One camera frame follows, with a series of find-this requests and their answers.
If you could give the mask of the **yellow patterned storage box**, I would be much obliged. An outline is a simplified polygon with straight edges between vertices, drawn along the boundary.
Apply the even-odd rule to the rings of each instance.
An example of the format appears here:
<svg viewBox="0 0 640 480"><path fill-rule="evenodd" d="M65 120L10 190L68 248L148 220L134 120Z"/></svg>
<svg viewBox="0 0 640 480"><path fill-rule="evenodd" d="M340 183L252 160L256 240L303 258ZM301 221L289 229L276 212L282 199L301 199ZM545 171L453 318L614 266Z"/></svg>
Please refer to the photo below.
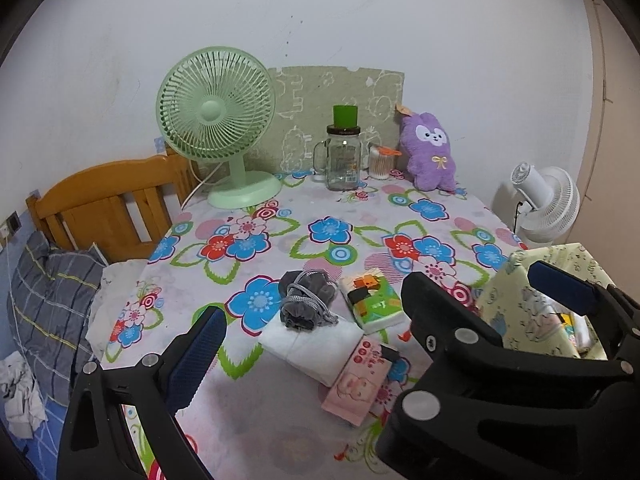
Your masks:
<svg viewBox="0 0 640 480"><path fill-rule="evenodd" d="M480 317L501 337L506 348L604 360L602 344L588 318L570 312L529 284L527 271L543 261L575 278L606 286L613 283L602 266L578 243L518 250L483 288L476 300Z"/></svg>

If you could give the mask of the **small toothpick jar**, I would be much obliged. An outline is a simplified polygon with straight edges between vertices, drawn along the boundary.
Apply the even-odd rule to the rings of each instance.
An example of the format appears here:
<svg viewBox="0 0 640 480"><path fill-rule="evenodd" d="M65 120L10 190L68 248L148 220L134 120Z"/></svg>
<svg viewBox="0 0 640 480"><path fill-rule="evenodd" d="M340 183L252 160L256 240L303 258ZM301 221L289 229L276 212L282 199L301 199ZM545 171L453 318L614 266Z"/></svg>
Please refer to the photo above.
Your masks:
<svg viewBox="0 0 640 480"><path fill-rule="evenodd" d="M387 146L371 144L368 157L369 177L375 180L386 180L395 169L396 158L400 151Z"/></svg>

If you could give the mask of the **grey plaid pillow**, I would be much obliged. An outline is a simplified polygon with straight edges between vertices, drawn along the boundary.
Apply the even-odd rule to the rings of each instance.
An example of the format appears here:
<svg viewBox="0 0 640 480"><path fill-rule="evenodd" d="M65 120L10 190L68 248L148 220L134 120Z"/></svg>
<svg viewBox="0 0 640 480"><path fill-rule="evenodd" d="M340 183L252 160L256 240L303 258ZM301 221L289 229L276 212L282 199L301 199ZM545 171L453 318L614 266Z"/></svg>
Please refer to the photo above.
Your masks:
<svg viewBox="0 0 640 480"><path fill-rule="evenodd" d="M104 268L96 248L65 250L36 231L12 271L6 300L11 335L42 396L63 406L93 357L86 335Z"/></svg>

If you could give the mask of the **wooden chair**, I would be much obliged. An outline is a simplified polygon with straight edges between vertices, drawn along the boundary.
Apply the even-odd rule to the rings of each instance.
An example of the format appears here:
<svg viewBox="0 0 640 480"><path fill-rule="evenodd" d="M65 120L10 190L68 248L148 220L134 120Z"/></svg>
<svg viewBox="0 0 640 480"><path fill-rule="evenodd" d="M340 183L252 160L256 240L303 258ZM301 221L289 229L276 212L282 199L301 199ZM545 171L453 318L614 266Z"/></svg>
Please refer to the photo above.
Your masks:
<svg viewBox="0 0 640 480"><path fill-rule="evenodd" d="M173 150L107 162L26 198L35 228L66 250L98 246L111 262L148 258L172 226L165 192L185 200L198 172Z"/></svg>

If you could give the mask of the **purple bunny plush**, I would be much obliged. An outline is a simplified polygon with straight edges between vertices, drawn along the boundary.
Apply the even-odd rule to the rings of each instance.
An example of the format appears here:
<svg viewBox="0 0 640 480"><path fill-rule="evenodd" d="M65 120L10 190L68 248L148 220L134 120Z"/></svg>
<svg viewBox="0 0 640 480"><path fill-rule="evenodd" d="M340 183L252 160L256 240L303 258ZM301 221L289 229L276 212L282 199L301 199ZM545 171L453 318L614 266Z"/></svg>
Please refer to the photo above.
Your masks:
<svg viewBox="0 0 640 480"><path fill-rule="evenodd" d="M407 156L407 171L414 187L424 192L453 193L457 167L448 134L439 120L431 113L413 113L404 106L397 111L401 119L399 143Z"/></svg>

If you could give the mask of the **green patterned board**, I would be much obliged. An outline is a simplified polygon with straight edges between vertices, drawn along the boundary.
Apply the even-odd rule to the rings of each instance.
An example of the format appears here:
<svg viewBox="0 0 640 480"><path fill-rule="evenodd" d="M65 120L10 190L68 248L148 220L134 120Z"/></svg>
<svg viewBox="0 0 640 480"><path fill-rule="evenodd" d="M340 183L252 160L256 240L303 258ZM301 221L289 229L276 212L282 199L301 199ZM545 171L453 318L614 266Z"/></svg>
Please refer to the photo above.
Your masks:
<svg viewBox="0 0 640 480"><path fill-rule="evenodd" d="M380 68L288 66L269 71L276 110L268 131L245 154L245 166L272 174L309 170L316 143L326 137L333 107L358 107L362 157L368 145L398 145L395 105L402 101L405 74Z"/></svg>

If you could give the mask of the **glass jar green lid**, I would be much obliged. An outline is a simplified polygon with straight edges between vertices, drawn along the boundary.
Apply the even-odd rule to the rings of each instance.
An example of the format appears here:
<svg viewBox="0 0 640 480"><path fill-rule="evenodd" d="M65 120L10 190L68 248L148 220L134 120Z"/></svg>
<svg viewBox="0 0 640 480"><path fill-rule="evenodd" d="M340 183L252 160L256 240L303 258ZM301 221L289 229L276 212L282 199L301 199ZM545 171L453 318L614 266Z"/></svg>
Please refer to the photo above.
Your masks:
<svg viewBox="0 0 640 480"><path fill-rule="evenodd" d="M326 188L335 192L355 191L361 171L361 129L357 105L334 105L333 122L326 138L314 146L312 166Z"/></svg>

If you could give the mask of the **green tissue pack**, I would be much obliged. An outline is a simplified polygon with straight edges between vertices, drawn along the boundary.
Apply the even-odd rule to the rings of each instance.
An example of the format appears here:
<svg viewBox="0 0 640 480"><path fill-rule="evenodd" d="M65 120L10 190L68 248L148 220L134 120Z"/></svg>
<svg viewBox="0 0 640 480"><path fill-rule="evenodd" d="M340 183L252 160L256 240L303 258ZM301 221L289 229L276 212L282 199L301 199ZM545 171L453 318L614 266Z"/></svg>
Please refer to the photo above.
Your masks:
<svg viewBox="0 0 640 480"><path fill-rule="evenodd" d="M355 322L370 335L405 321L398 293L379 268L338 280Z"/></svg>

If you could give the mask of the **pink wipes pack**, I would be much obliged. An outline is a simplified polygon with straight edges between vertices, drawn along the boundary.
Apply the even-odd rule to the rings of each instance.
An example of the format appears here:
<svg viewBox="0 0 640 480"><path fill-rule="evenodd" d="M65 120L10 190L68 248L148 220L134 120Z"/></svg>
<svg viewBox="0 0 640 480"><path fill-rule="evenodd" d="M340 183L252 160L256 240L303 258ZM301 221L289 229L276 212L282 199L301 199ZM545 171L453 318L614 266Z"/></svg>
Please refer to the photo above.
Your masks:
<svg viewBox="0 0 640 480"><path fill-rule="evenodd" d="M321 403L321 408L360 426L378 395L399 352L363 336Z"/></svg>

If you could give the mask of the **white cloth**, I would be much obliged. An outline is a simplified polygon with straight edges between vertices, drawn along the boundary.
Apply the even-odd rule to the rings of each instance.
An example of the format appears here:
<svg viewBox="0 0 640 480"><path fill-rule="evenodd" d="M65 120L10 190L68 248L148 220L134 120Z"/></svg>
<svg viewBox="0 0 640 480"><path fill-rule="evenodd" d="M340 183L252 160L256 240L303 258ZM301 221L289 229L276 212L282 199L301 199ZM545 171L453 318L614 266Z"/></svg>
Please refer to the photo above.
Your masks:
<svg viewBox="0 0 640 480"><path fill-rule="evenodd" d="M47 421L38 382L20 352L14 351L0 363L1 401L11 434L32 439Z"/></svg>
<svg viewBox="0 0 640 480"><path fill-rule="evenodd" d="M331 387L356 349L363 330L341 316L335 325L313 330L288 328L275 316L258 340L273 356L287 362L308 377Z"/></svg>

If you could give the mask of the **beige door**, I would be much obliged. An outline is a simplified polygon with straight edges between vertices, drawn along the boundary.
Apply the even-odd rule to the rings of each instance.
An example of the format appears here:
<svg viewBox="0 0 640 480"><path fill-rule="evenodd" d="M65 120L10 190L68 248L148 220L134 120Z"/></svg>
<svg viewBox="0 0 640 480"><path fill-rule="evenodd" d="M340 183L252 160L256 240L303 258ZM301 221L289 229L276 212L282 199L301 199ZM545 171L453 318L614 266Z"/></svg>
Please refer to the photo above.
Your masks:
<svg viewBox="0 0 640 480"><path fill-rule="evenodd" d="M567 238L582 243L614 282L639 290L639 53L603 0L584 0L593 85L577 184L582 208Z"/></svg>

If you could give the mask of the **white standing fan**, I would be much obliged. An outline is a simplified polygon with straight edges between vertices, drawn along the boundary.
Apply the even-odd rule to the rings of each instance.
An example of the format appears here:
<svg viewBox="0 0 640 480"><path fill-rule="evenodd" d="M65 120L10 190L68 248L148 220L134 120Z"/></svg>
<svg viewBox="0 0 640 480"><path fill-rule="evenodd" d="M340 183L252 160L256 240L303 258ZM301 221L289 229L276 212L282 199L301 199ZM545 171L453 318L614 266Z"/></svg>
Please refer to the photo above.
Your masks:
<svg viewBox="0 0 640 480"><path fill-rule="evenodd" d="M528 240L549 244L568 233L578 216L580 194L567 171L520 162L511 172L511 184L528 205L518 216L520 231Z"/></svg>

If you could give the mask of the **crumpled white cloth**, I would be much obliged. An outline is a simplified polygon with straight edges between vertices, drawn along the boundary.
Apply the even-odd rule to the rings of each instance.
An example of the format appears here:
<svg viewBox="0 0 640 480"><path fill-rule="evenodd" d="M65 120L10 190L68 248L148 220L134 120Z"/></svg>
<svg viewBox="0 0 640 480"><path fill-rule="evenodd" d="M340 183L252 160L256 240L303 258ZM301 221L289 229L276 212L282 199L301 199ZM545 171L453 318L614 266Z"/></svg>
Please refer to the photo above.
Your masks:
<svg viewBox="0 0 640 480"><path fill-rule="evenodd" d="M0 363L1 401L11 434L32 439L47 421L38 382L20 352L14 351Z"/></svg>

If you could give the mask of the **green desk fan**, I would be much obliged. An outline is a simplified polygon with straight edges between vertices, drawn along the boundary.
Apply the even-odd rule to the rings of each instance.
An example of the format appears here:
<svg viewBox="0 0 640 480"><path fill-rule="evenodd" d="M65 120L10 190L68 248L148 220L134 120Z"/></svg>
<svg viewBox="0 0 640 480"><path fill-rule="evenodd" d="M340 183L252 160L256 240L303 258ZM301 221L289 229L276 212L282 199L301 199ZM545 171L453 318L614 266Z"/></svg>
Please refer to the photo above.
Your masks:
<svg viewBox="0 0 640 480"><path fill-rule="evenodd" d="M268 70L232 47L197 50L168 70L156 97L156 120L170 148L194 162L228 165L209 190L218 209L256 206L276 197L281 181L247 170L244 155L269 129L276 94Z"/></svg>

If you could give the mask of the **floral tablecloth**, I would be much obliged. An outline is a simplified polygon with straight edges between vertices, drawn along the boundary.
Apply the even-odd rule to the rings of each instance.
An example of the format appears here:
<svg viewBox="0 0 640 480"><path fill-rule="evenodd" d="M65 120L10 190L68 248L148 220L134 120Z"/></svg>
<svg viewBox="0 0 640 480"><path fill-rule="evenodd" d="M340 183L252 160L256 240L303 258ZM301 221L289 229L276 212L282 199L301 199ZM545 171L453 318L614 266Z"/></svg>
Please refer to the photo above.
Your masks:
<svg viewBox="0 0 640 480"><path fill-rule="evenodd" d="M217 479L388 479L374 447L398 394L430 358L407 324L378 333L400 352L364 422L321 406L326 388L260 345L279 313L280 278L322 270L332 280L369 269L399 287L415 261L472 306L521 241L463 188L420 192L401 178L329 191L308 172L282 177L276 198L220 210L200 200L152 252L113 327L102 363L124 367L160 353L207 308L227 333L191 404L183 432Z"/></svg>

